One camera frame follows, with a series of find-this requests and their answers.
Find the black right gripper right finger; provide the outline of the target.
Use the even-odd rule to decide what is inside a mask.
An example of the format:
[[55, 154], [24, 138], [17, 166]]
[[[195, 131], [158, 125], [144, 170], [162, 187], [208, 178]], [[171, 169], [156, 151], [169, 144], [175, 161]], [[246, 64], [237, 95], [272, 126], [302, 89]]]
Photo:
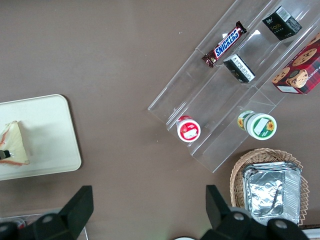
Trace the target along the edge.
[[307, 240], [307, 235], [293, 222], [274, 218], [267, 225], [247, 214], [230, 210], [215, 185], [207, 185], [206, 213], [212, 226], [202, 240]]

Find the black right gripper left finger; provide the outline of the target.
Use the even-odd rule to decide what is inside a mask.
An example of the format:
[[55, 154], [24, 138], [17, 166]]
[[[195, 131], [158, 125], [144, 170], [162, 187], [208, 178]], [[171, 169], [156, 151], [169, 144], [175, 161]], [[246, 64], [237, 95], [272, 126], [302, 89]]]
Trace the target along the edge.
[[2, 240], [76, 240], [94, 211], [93, 189], [82, 186], [57, 213], [42, 215], [33, 223], [19, 228], [15, 222], [0, 224]]

